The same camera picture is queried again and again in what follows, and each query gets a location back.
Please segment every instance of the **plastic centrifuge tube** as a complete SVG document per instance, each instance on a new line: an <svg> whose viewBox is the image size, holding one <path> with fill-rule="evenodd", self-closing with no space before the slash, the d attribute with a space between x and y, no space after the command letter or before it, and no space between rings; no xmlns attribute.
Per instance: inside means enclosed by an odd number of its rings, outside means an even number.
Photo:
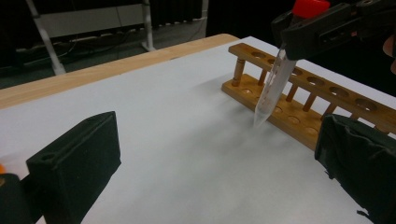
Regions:
<svg viewBox="0 0 396 224"><path fill-rule="evenodd" d="M307 18L312 18L327 10L330 3L326 0L296 0L292 13L291 24ZM256 104L254 112L254 127L262 125L272 114L285 88L297 61L289 60L283 43L276 56L274 65L265 81L262 95Z"/></svg>
<svg viewBox="0 0 396 224"><path fill-rule="evenodd" d="M282 45L265 82L262 95L254 112L254 126L262 125L272 114L283 89L285 88L297 61L291 61L286 56L285 46Z"/></svg>

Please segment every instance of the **robotic arm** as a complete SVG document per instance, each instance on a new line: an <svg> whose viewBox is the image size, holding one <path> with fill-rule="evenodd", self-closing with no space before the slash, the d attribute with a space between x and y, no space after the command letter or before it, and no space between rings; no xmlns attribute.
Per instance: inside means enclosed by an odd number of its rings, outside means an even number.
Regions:
<svg viewBox="0 0 396 224"><path fill-rule="evenodd" d="M289 26L291 12L280 15L272 22L276 44L286 44L288 58L300 60L340 46L354 36L361 41L369 41L384 32L396 34L396 0L353 2L339 3L292 26ZM395 41L392 54L396 56Z"/></svg>

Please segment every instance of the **floor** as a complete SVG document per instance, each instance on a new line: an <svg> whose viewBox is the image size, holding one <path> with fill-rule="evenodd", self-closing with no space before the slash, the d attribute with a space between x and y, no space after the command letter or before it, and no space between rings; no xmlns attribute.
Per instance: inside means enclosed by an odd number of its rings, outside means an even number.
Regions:
<svg viewBox="0 0 396 224"><path fill-rule="evenodd" d="M161 26L153 30L154 48L163 49L203 38L205 29L205 18ZM145 53L146 50L141 47L145 38L144 30L131 30L67 43L54 43L54 48L66 72L72 72ZM0 89L55 76L43 46L18 50L18 55L22 66L0 68Z"/></svg>

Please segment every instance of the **wooden peg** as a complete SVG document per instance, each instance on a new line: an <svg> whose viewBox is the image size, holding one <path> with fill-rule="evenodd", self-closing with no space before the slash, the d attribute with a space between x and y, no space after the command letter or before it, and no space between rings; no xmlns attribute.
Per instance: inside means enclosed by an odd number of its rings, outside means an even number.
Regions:
<svg viewBox="0 0 396 224"><path fill-rule="evenodd" d="M311 108L316 98L317 96L315 94L313 93L309 94L308 99L306 100L305 105L303 107L303 111L307 112Z"/></svg>
<svg viewBox="0 0 396 224"><path fill-rule="evenodd" d="M323 117L327 114L331 114L332 112L334 112L335 108L337 108L337 105L334 103L330 103L329 106L327 107L326 111L323 113L322 117L320 118L320 120L323 120Z"/></svg>
<svg viewBox="0 0 396 224"><path fill-rule="evenodd" d="M233 72L233 83L232 85L237 87L241 83L242 74L245 68L245 60L238 58L236 60L235 71Z"/></svg>
<svg viewBox="0 0 396 224"><path fill-rule="evenodd" d="M293 84L293 85L291 86L290 91L289 91L289 94L288 94L288 96L286 97L286 101L287 101L287 102L291 102L291 101L293 100L293 97L294 97L294 95L296 94L297 89L298 89L298 86L297 86L297 85Z"/></svg>
<svg viewBox="0 0 396 224"><path fill-rule="evenodd" d="M260 75L260 79L259 79L259 82L257 83L257 85L259 85L259 86L264 85L264 80L265 80L265 77L267 76L267 73L268 73L267 70L262 69L262 74Z"/></svg>

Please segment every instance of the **wooden table edge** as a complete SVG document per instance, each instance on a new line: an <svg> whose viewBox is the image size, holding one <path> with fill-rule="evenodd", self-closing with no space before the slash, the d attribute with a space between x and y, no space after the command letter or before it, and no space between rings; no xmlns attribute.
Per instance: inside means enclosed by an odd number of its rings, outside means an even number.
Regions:
<svg viewBox="0 0 396 224"><path fill-rule="evenodd" d="M158 49L133 57L103 63L55 77L21 84L0 90L0 109L19 105L58 92L68 91L108 77L143 68L155 63L166 62L178 57L211 49L238 40L227 34L213 35L173 47Z"/></svg>

